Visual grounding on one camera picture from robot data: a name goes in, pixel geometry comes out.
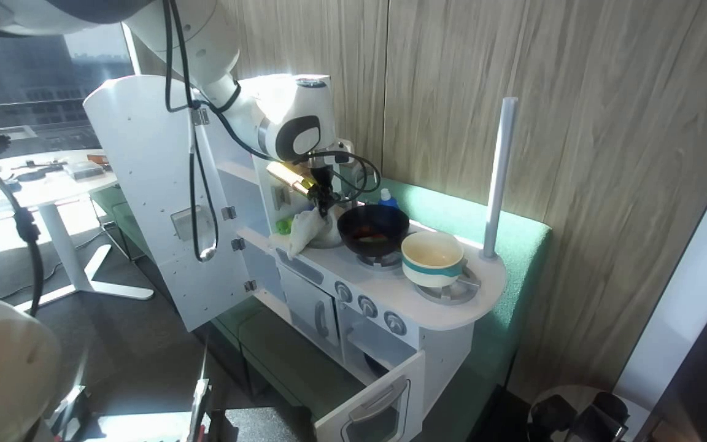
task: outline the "pot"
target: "pot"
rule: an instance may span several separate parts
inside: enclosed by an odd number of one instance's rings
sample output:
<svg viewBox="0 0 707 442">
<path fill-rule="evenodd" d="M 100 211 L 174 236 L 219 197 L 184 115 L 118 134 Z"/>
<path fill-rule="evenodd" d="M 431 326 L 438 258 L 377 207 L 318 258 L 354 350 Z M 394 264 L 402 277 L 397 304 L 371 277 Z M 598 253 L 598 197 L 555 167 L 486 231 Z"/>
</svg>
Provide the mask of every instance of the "pot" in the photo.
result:
<svg viewBox="0 0 707 442">
<path fill-rule="evenodd" d="M 338 216 L 341 240 L 366 264 L 400 250 L 406 216 L 397 207 L 354 207 Z"/>
</svg>

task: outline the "bowl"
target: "bowl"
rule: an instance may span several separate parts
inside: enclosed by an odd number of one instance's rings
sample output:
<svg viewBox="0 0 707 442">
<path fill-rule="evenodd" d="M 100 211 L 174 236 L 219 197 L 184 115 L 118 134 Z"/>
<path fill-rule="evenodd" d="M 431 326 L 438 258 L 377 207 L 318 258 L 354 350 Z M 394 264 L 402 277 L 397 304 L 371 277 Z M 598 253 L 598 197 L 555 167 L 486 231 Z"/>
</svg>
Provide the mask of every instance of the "bowl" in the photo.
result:
<svg viewBox="0 0 707 442">
<path fill-rule="evenodd" d="M 366 264 L 400 250 L 406 216 L 394 207 L 354 207 L 338 216 L 341 240 Z"/>
<path fill-rule="evenodd" d="M 447 288 L 463 271 L 463 248 L 448 234 L 417 231 L 400 250 L 402 276 L 419 288 Z"/>
</svg>

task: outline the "white panel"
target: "white panel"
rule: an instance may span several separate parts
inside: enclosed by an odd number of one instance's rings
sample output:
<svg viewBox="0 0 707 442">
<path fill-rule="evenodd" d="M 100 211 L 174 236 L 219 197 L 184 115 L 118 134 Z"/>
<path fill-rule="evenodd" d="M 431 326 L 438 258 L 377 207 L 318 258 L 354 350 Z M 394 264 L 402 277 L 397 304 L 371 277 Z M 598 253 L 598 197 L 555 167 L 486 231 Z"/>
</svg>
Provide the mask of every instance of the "white panel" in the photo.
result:
<svg viewBox="0 0 707 442">
<path fill-rule="evenodd" d="M 470 353 L 470 342 L 474 325 L 451 331 L 422 330 L 422 352 L 441 356 L 424 366 L 424 412 L 441 398 L 443 388 Z"/>
<path fill-rule="evenodd" d="M 227 204 L 235 208 L 235 221 L 257 231 L 260 236 L 270 236 L 257 184 L 225 172 L 221 172 L 221 181 L 225 186 Z"/>
<path fill-rule="evenodd" d="M 286 269 L 279 269 L 282 291 L 292 312 L 292 325 L 327 353 L 338 356 L 334 301 Z"/>
<path fill-rule="evenodd" d="M 376 383 L 341 402 L 314 422 L 317 439 L 348 439 L 348 427 L 363 415 L 377 415 L 384 409 L 397 411 L 397 432 L 388 439 L 415 439 L 422 432 L 424 406 L 424 352 L 409 356 Z"/>
<path fill-rule="evenodd" d="M 238 253 L 231 250 L 232 223 L 219 216 L 219 250 L 210 260 L 199 264 L 190 240 L 182 238 L 182 229 L 176 231 L 171 221 L 171 216 L 182 218 L 179 213 L 188 211 L 190 125 L 185 110 L 165 110 L 162 86 L 162 77 L 107 81 L 84 100 L 84 108 L 176 302 L 184 326 L 197 330 L 242 301 L 244 272 Z M 176 83 L 171 96 L 174 103 L 184 103 Z M 231 148 L 231 140 L 214 143 L 221 150 Z M 208 162 L 208 150 L 203 150 L 203 156 L 214 211 L 219 213 L 225 200 L 214 162 Z M 197 193 L 197 201 L 205 207 L 201 181 L 197 181 Z"/>
<path fill-rule="evenodd" d="M 267 291 L 270 296 L 284 301 L 279 271 L 274 255 L 260 250 L 257 247 L 247 244 L 242 250 L 242 260 L 249 276 L 257 276 L 257 288 Z"/>
<path fill-rule="evenodd" d="M 615 393 L 653 409 L 707 325 L 707 211 L 632 350 Z"/>
</svg>

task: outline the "white pole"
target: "white pole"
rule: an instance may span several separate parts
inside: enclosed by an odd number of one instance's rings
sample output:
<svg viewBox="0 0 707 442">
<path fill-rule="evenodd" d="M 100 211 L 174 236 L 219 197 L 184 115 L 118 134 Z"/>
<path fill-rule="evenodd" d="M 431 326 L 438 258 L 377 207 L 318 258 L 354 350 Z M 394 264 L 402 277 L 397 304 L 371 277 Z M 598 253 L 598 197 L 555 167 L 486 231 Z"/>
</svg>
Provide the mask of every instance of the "white pole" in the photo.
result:
<svg viewBox="0 0 707 442">
<path fill-rule="evenodd" d="M 500 221 L 500 204 L 502 204 L 502 186 L 505 186 L 516 114 L 517 114 L 517 98 L 505 96 L 500 100 L 500 121 L 497 121 L 497 137 L 496 137 L 492 172 L 491 172 L 491 195 L 489 195 L 489 208 L 486 208 L 486 221 L 483 221 L 483 250 L 481 253 L 486 258 L 496 255 L 496 238 L 497 238 L 497 221 Z"/>
<path fill-rule="evenodd" d="M 125 22 L 122 22 L 122 38 L 125 38 L 127 56 L 129 56 L 129 64 L 131 64 L 131 77 L 140 77 L 141 70 L 140 70 L 131 29 Z"/>
</svg>

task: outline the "cabinet door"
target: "cabinet door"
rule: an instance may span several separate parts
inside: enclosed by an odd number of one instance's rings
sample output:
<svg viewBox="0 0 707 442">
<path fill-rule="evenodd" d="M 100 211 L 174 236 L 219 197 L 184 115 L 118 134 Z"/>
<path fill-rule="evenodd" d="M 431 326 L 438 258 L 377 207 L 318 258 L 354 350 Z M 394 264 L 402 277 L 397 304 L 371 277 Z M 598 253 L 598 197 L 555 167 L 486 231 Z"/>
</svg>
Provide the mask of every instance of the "cabinet door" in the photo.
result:
<svg viewBox="0 0 707 442">
<path fill-rule="evenodd" d="M 334 298 L 286 269 L 279 269 L 279 277 L 292 325 L 327 353 L 338 356 Z"/>
<path fill-rule="evenodd" d="M 317 439 L 413 439 L 424 421 L 424 352 L 314 422 Z"/>
<path fill-rule="evenodd" d="M 92 92 L 84 108 L 184 326 L 197 330 L 244 301 L 244 272 L 227 248 L 232 223 L 224 218 L 219 218 L 219 250 L 203 264 L 193 258 L 190 211 L 203 248 L 214 244 L 210 213 L 227 204 L 219 174 L 210 172 L 205 174 L 210 207 L 199 174 L 197 201 L 188 201 L 185 148 L 193 127 L 185 110 L 165 110 L 162 88 L 160 77 L 127 77 Z M 179 81 L 171 83 L 171 96 L 179 100 Z M 205 137 L 199 140 L 203 166 L 214 166 L 210 146 Z M 216 140 L 216 148 L 232 150 L 231 140 Z"/>
</svg>

